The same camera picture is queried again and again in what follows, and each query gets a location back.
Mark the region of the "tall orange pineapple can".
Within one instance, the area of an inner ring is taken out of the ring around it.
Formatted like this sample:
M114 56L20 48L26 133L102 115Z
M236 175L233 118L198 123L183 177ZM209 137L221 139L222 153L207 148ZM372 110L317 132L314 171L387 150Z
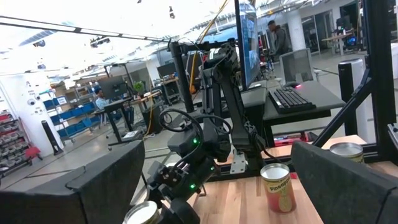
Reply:
M261 169L260 175L264 180L269 208L277 213L295 210L296 201L289 167L280 163L268 164Z

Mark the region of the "tall olive label can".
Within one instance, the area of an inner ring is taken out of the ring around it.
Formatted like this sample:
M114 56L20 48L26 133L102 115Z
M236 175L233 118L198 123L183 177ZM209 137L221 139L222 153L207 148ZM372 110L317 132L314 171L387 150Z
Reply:
M153 201L145 201L127 212L123 224L156 224L159 217L157 204Z

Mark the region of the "grey mesh chair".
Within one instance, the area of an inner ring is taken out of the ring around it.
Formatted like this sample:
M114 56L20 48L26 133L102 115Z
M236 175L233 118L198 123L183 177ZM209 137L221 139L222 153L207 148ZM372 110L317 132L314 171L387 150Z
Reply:
M314 80L312 55L309 48L283 54L279 57L279 62L286 83Z

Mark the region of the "black background monitor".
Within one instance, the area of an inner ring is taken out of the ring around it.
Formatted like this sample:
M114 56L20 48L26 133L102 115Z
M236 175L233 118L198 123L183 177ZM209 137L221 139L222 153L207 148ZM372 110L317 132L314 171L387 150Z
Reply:
M122 76L101 79L98 84L107 100L127 94L127 86Z

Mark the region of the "black keyboard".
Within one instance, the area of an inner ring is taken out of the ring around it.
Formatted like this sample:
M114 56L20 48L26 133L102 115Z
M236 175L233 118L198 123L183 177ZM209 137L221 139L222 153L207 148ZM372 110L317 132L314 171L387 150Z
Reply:
M304 98L293 87L271 90L268 95L279 114L289 114L316 108L315 104Z

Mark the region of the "black background desk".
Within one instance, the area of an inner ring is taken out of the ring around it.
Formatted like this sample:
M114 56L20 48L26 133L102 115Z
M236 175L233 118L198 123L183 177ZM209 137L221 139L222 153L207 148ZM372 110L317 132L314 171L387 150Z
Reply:
M129 132L132 132L133 128L132 128L131 120L130 120L129 115L127 114L127 111L126 111L125 107L124 107L125 104L129 105L129 103L131 101L132 101L131 97L125 98L125 99L122 99L122 100L116 100L116 101L104 106L102 110L98 111L98 113L105 113L105 115L108 117L108 120L109 120L109 122L111 124L111 127L113 129L113 133L114 133L114 135L116 136L116 139L117 139L116 142L108 144L108 150L109 151L112 150L113 146L131 142L131 140L122 140L122 137L121 137L121 135L119 133L119 129L118 129L118 127L117 127L117 125L116 125L116 123L114 121L114 118L113 118L113 113L115 111L119 110L121 112L121 114L122 114L123 119L124 119L124 124L127 126L127 129L129 130Z

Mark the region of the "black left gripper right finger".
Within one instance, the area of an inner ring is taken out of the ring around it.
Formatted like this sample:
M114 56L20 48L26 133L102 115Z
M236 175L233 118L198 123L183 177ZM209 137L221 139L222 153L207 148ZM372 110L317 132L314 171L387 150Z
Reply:
M324 224L398 224L398 178L305 142L294 169Z

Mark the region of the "person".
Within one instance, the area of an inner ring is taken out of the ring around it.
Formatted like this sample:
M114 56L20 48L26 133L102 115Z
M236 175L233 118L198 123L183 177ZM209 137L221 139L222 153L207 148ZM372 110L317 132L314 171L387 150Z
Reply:
M275 23L275 20L271 20L268 22L269 30L274 34L274 46L275 46L275 56L281 56L283 54L289 53L292 51L290 46L289 39L287 37L286 31L281 28L280 25Z
M99 110L103 110L106 105L109 104L109 100L104 97L103 91L100 88L95 90L95 94L97 95L96 105Z

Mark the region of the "red stool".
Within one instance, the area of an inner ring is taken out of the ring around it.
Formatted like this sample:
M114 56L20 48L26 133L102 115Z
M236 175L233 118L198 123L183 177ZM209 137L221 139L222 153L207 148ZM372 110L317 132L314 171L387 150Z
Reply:
M29 146L25 150L25 156L28 159L33 159L36 157L36 158L40 159L41 161L43 160L40 155L40 150L36 146Z

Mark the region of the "black tower fan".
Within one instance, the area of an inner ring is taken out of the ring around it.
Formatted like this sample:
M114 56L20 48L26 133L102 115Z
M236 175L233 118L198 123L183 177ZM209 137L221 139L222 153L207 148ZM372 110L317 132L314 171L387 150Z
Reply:
M63 150L59 146L57 140L55 139L55 136L53 135L48 122L46 122L46 120L42 120L41 123L42 123L42 127L47 135L47 138L50 141L50 144L52 146L53 154L56 156L56 155L63 153Z

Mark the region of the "rack of small bins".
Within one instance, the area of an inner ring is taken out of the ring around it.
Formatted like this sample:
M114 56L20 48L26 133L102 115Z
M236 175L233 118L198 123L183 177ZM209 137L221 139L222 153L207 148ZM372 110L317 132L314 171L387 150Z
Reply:
M0 111L0 179L22 166L31 165L26 156L27 135L19 119L7 111Z

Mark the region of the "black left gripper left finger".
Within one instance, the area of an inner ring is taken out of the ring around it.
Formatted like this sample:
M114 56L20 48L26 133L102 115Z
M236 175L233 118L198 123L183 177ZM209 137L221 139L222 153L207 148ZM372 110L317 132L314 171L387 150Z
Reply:
M122 224L145 159L142 141L26 191L0 191L0 224Z

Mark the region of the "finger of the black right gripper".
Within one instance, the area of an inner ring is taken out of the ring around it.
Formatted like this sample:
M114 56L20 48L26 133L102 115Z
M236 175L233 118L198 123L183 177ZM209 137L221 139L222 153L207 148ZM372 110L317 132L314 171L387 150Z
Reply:
M162 206L158 224L199 224L199 216L185 200L176 198L170 207Z

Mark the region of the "small green plant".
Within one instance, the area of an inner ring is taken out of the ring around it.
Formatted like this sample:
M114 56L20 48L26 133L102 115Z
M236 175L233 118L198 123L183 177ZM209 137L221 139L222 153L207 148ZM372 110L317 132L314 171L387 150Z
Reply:
M137 95L144 95L146 92L146 85L144 81L134 82L133 88L137 92Z

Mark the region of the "black boom stand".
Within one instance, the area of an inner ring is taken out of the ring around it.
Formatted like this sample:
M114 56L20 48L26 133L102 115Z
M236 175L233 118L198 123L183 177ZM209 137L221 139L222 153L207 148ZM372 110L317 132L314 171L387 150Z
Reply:
M188 54L191 51L209 51L210 49L215 49L221 47L222 44L235 44L236 39L230 38L223 42L205 42L203 44L180 44L177 41L169 40L168 51L171 53L174 60L176 72L178 75L178 80L180 84L180 94L183 96L183 101L185 103L185 109L187 113L194 112L194 105L190 93L190 88L188 86L188 80L185 68L183 66L182 55Z

